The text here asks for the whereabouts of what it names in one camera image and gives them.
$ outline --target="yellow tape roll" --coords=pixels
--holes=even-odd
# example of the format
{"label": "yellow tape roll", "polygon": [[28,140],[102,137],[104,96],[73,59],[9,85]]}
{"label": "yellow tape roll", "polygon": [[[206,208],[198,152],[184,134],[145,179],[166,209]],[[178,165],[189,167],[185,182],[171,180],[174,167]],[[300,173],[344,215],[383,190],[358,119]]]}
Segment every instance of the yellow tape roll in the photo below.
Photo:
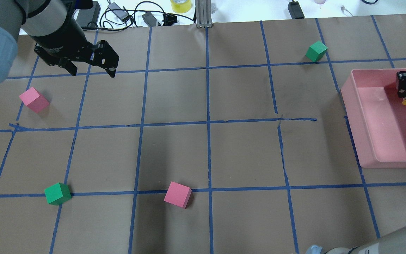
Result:
{"label": "yellow tape roll", "polygon": [[170,0],[172,5],[172,10],[176,13],[185,13],[192,7],[192,2],[190,0]]}

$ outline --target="grid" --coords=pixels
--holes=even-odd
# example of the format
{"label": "grid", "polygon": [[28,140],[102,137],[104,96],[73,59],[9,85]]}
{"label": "grid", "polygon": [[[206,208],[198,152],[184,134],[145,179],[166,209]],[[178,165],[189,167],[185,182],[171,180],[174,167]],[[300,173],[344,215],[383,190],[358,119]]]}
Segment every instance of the grid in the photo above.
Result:
{"label": "grid", "polygon": [[[349,62],[374,62],[374,61],[388,61],[392,68],[394,68],[394,63],[393,61],[402,61],[406,60],[406,58],[391,58],[390,53],[388,52],[387,46],[385,44],[385,41],[382,38],[382,34],[380,33],[380,30],[377,26],[377,22],[374,18],[374,16],[370,17],[374,23],[374,27],[377,31],[377,35],[379,36],[383,48],[388,56],[387,59],[369,59],[369,60],[343,60],[343,61],[331,61],[330,60],[330,55],[329,52],[326,53],[327,60],[326,61],[320,61],[316,64],[324,65],[328,64],[330,68],[330,72],[333,78],[333,82],[335,84],[336,90],[340,96],[340,88],[338,87],[338,82],[335,77],[335,72],[333,70],[333,63],[349,63]],[[322,30],[319,24],[319,20],[315,19],[315,22],[317,24],[317,28],[319,31],[320,35],[320,40],[322,43],[325,44],[324,40],[324,35],[322,34]],[[208,28],[206,28],[205,31],[205,45],[206,45],[206,65],[202,67],[192,67],[192,68],[174,68],[174,69],[149,69],[149,61],[150,61],[150,49],[151,49],[151,41],[152,41],[152,28],[149,29],[149,35],[148,35],[148,50],[147,50],[147,63],[145,66],[145,69],[143,70],[136,70],[136,71],[119,71],[118,73],[144,73],[145,74],[145,81],[144,81],[144,87],[143,87],[143,103],[142,103],[142,117],[141,117],[141,122],[140,124],[129,124],[129,125],[100,125],[100,126],[80,126],[80,118],[81,118],[81,112],[82,112],[82,107],[84,104],[85,100],[85,95],[86,95],[86,89],[87,89],[87,83],[90,75],[100,75],[100,74],[106,74],[105,72],[90,72],[91,67],[89,66],[87,68],[86,73],[79,73],[77,75],[83,75],[86,77],[85,79],[85,84],[84,84],[84,90],[82,91],[82,98],[79,106],[79,112],[78,112],[78,117],[76,119],[76,125],[74,127],[60,127],[60,128],[27,128],[27,127],[22,127],[19,124],[9,124],[12,129],[0,129],[0,132],[10,132],[11,138],[8,143],[7,150],[5,152],[5,155],[2,159],[1,166],[0,166],[0,177],[3,173],[4,170],[4,165],[5,161],[7,159],[7,155],[10,151],[11,145],[13,143],[13,139],[16,136],[16,133],[18,132],[38,132],[38,131],[71,131],[74,130],[74,137],[73,137],[73,142],[72,146],[70,148],[70,153],[69,153],[69,159],[66,167],[66,172],[65,176],[63,179],[63,182],[66,184],[69,176],[69,170],[71,166],[71,162],[73,159],[73,153],[74,153],[74,146],[77,138],[77,134],[79,130],[82,129],[97,129],[97,128],[129,128],[129,127],[138,127],[140,128],[140,138],[139,138],[139,145],[137,149],[137,166],[136,166],[136,173],[135,173],[135,183],[134,183],[134,191],[117,191],[117,192],[81,192],[81,193],[72,193],[72,196],[99,196],[99,195],[132,195],[133,197],[133,204],[132,204],[132,216],[131,216],[131,226],[130,226],[130,235],[129,235],[129,253],[132,253],[133,250],[133,235],[134,235],[134,222],[136,219],[136,203],[137,203],[137,195],[144,195],[144,194],[154,194],[154,193],[165,193],[166,190],[151,190],[151,191],[142,191],[138,190],[139,189],[139,174],[140,174],[140,160],[141,160],[141,151],[142,151],[142,136],[143,136],[143,128],[144,127],[149,127],[149,126],[174,126],[174,125],[206,125],[207,126],[207,135],[208,135],[208,188],[195,188],[192,191],[196,193],[208,193],[208,204],[209,204],[209,242],[210,242],[210,253],[214,253],[214,236],[213,236],[213,192],[226,192],[226,191],[257,191],[257,190],[286,190],[287,191],[287,199],[288,199],[288,206],[289,206],[289,213],[290,213],[290,223],[291,223],[291,228],[292,228],[292,235],[293,235],[293,241],[294,241],[294,246],[295,246],[295,252],[300,253],[305,247],[307,246],[299,246],[298,244],[298,239],[297,239],[297,232],[296,232],[296,226],[295,226],[295,217],[294,217],[294,211],[293,211],[293,202],[291,198],[291,190],[298,190],[298,189],[326,189],[326,188],[363,188],[364,189],[364,194],[367,199],[369,211],[370,211],[370,216],[372,218],[373,226],[375,229],[375,234],[377,238],[380,237],[380,232],[379,228],[377,226],[377,222],[375,219],[374,215],[374,208],[371,203],[371,199],[369,197],[369,187],[385,187],[385,186],[406,186],[406,182],[391,182],[391,183],[366,183],[366,180],[363,175],[363,169],[359,165],[358,162],[358,157],[356,155],[356,148],[355,144],[353,141],[353,137],[351,134],[350,130],[350,125],[347,116],[344,117],[345,119],[345,124],[347,126],[351,143],[353,146],[353,150],[355,152],[355,157],[358,165],[358,172],[361,177],[361,183],[360,184],[346,184],[346,185],[290,185],[289,179],[287,176],[287,171],[286,171],[286,163],[285,163],[285,157],[283,154],[283,151],[286,150],[286,146],[283,143],[283,136],[282,136],[282,130],[280,127],[280,124],[278,124],[277,127],[277,136],[279,139],[279,146],[281,150],[281,158],[282,158],[282,165],[283,165],[283,174],[285,177],[285,185],[284,186],[263,186],[263,187],[235,187],[235,188],[213,188],[212,186],[212,178],[211,178],[211,125],[212,124],[226,124],[226,123],[241,123],[241,122],[282,122],[282,121],[317,121],[316,118],[286,118],[286,117],[276,117],[276,118],[264,118],[264,119],[237,119],[237,120],[211,120],[210,118],[210,110],[211,110],[211,104],[210,104],[210,70],[211,69],[225,69],[225,68],[247,68],[247,67],[267,67],[268,72],[269,72],[269,82],[271,86],[271,93],[272,93],[272,101],[270,103],[273,104],[274,111],[276,114],[280,113],[279,108],[277,107],[277,102],[276,102],[276,97],[275,97],[275,90],[274,90],[274,84],[272,80],[272,70],[271,66],[286,66],[286,65],[309,65],[313,64],[312,62],[291,62],[291,63],[271,63],[270,58],[269,58],[269,50],[267,46],[267,41],[266,41],[266,33],[264,31],[264,26],[263,22],[260,21],[260,27],[261,27],[261,34],[263,36],[263,42],[264,42],[264,50],[266,53],[266,64],[254,64],[254,65],[235,65],[235,66],[211,66],[210,65],[210,57],[209,57],[209,36],[208,36]],[[95,33],[95,39],[94,43],[97,42],[98,38],[98,32]],[[28,78],[29,82],[27,84],[26,90],[30,87],[31,82],[33,79],[36,78],[42,78],[42,77],[65,77],[69,76],[68,74],[55,74],[55,75],[34,75],[37,63],[38,63],[38,57],[35,61],[34,67],[32,69],[31,75],[28,77],[10,77],[9,79],[22,79],[22,78]],[[195,121],[195,122],[164,122],[164,123],[145,123],[145,106],[146,106],[146,98],[147,98],[147,83],[148,83],[148,74],[150,72],[161,72],[161,71],[188,71],[188,70],[194,70],[194,69],[204,69],[206,71],[206,102],[207,102],[207,120],[206,121]],[[21,115],[21,111],[23,110],[23,104],[21,104],[16,120],[18,121]],[[19,198],[19,197],[36,197],[36,196],[45,196],[43,193],[20,193],[20,194],[0,194],[0,198]],[[55,228],[53,231],[53,237],[51,240],[51,245],[50,245],[50,254],[53,253],[53,249],[55,247],[55,238],[56,238],[56,233],[57,229],[59,226],[59,221],[61,219],[61,210],[62,210],[62,205],[58,207],[57,211],[57,217],[55,221]]]}

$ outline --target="metal post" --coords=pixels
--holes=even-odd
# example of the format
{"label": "metal post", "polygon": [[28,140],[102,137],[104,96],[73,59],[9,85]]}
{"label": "metal post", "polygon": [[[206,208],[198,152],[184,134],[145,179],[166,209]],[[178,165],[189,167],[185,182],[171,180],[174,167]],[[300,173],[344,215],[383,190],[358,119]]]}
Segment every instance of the metal post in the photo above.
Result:
{"label": "metal post", "polygon": [[197,14],[197,28],[213,27],[211,19],[211,0],[195,0]]}

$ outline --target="cube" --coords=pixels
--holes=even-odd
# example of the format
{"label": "cube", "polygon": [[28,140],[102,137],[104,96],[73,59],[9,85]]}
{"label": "cube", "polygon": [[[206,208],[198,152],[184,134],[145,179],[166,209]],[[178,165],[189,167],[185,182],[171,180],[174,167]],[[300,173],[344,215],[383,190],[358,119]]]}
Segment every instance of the cube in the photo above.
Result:
{"label": "cube", "polygon": [[308,48],[306,51],[306,56],[313,62],[319,61],[327,52],[328,48],[322,42],[317,41]]}
{"label": "cube", "polygon": [[48,204],[55,206],[71,199],[70,190],[68,189],[68,186],[63,183],[56,183],[55,185],[46,188],[45,196],[47,197]]}
{"label": "cube", "polygon": [[48,100],[33,87],[26,90],[19,97],[24,105],[32,109],[35,113],[39,113],[50,104]]}
{"label": "cube", "polygon": [[192,189],[179,183],[171,182],[164,201],[186,209]]}

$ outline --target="pink plastic box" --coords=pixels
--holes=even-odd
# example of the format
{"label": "pink plastic box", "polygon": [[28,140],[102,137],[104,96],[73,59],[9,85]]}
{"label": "pink plastic box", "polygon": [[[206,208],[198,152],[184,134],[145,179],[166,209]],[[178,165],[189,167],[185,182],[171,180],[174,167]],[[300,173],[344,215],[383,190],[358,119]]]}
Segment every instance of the pink plastic box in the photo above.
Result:
{"label": "pink plastic box", "polygon": [[189,201],[190,193],[192,193],[191,188],[171,182],[164,201],[185,209]]}
{"label": "pink plastic box", "polygon": [[406,106],[396,72],[354,69],[341,92],[359,163],[364,168],[406,168]]}
{"label": "pink plastic box", "polygon": [[32,109],[35,113],[39,113],[50,104],[48,100],[33,87],[26,90],[19,97],[24,105]]}

